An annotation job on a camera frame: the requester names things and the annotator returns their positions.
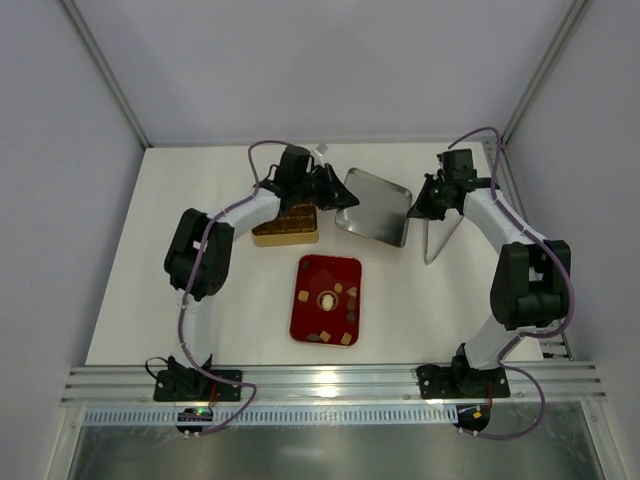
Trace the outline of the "metal tongs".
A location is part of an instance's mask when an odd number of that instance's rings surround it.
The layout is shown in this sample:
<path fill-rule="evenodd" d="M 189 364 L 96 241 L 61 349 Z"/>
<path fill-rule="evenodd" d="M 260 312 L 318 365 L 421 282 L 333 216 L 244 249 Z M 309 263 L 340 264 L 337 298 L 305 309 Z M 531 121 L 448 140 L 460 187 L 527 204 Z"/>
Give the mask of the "metal tongs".
<path fill-rule="evenodd" d="M 443 220 L 426 220 L 424 224 L 423 261 L 431 265 L 460 226 L 463 216 L 456 210 L 445 213 Z"/>

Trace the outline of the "silver tin lid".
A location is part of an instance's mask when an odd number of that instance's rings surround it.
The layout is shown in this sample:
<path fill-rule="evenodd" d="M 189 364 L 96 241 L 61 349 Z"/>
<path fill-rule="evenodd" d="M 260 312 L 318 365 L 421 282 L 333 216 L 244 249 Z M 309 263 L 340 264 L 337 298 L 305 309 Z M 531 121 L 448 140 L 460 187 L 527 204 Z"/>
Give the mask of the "silver tin lid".
<path fill-rule="evenodd" d="M 344 185 L 359 200 L 335 215 L 337 228 L 396 248 L 403 248 L 407 213 L 413 197 L 409 189 L 359 168 L 351 168 Z"/>

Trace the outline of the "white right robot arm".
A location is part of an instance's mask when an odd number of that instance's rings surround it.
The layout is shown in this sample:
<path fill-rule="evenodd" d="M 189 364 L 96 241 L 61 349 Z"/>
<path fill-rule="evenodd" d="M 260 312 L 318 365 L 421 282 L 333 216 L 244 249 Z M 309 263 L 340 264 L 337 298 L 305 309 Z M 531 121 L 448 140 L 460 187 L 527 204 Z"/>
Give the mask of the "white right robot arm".
<path fill-rule="evenodd" d="M 480 177 L 468 149 L 438 156 L 409 217 L 440 221 L 455 210 L 473 223 L 498 255 L 490 288 L 491 315 L 479 332 L 461 344 L 447 366 L 417 368 L 424 399 L 507 398 L 505 357 L 525 338 L 570 312 L 571 250 L 532 230 L 510 207 L 497 182 Z"/>

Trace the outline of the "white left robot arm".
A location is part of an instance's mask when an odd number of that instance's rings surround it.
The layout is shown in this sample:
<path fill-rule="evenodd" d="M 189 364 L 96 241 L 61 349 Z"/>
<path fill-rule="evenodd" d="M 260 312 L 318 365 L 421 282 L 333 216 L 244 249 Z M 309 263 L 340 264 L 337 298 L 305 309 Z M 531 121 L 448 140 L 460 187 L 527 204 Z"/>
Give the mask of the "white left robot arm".
<path fill-rule="evenodd" d="M 321 211 L 341 211 L 360 204 L 322 160 L 326 149 L 307 149 L 282 140 L 261 140 L 247 148 L 254 181 L 245 197 L 215 214 L 190 208 L 182 214 L 164 260 L 170 286 L 181 294 L 177 342 L 183 358 L 169 356 L 155 375 L 157 402 L 204 401 L 213 392 L 237 401 L 244 388 L 241 375 L 220 376 L 212 369 L 212 354 L 196 358 L 189 346 L 204 325 L 200 312 L 224 286 L 234 241 L 252 229 L 282 217 L 300 203 Z"/>

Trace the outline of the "gold chocolate box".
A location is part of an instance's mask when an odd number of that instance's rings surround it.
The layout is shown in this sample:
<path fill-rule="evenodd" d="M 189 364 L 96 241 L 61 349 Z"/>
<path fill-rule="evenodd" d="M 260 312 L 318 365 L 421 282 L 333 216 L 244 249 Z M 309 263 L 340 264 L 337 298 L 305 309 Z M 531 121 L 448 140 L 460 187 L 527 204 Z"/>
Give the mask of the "gold chocolate box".
<path fill-rule="evenodd" d="M 315 244 L 319 240 L 317 207 L 299 204 L 275 220 L 251 230 L 256 247 L 284 247 Z"/>

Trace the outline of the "white figurine chocolate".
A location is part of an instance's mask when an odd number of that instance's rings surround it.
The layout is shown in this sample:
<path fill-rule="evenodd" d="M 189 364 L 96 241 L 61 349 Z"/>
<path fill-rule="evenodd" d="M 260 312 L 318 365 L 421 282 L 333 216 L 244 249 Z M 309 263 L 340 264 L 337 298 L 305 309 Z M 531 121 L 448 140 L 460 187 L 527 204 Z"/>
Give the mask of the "white figurine chocolate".
<path fill-rule="evenodd" d="M 334 297 L 332 295 L 324 295 L 321 299 L 321 307 L 325 311 L 331 311 L 334 308 Z"/>

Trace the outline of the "red rectangular tin tray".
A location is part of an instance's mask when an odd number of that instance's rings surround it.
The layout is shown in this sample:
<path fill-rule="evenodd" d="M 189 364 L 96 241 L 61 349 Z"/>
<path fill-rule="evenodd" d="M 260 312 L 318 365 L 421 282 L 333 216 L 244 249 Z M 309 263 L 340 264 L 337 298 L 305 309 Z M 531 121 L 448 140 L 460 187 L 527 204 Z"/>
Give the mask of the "red rectangular tin tray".
<path fill-rule="evenodd" d="M 289 334 L 303 343 L 351 347 L 359 339 L 362 264 L 350 257 L 309 254 L 299 263 L 294 284 Z M 306 302 L 298 294 L 308 294 Z M 321 307 L 324 295 L 334 297 L 334 308 Z M 351 335 L 349 345 L 341 339 Z"/>

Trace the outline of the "aluminium mounting rail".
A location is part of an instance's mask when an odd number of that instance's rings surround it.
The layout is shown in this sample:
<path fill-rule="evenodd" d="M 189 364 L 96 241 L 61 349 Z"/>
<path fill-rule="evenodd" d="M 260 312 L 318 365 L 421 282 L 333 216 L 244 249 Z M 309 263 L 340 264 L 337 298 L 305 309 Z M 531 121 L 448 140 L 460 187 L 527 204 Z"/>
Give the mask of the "aluminium mounting rail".
<path fill-rule="evenodd" d="M 538 398 L 535 378 L 549 401 L 606 398 L 603 382 L 591 362 L 516 362 L 506 378 L 513 401 Z M 423 382 L 414 364 L 241 366 L 243 380 L 257 386 L 257 401 L 418 400 Z M 63 405 L 149 403 L 154 382 L 140 366 L 90 366 L 71 370 Z"/>

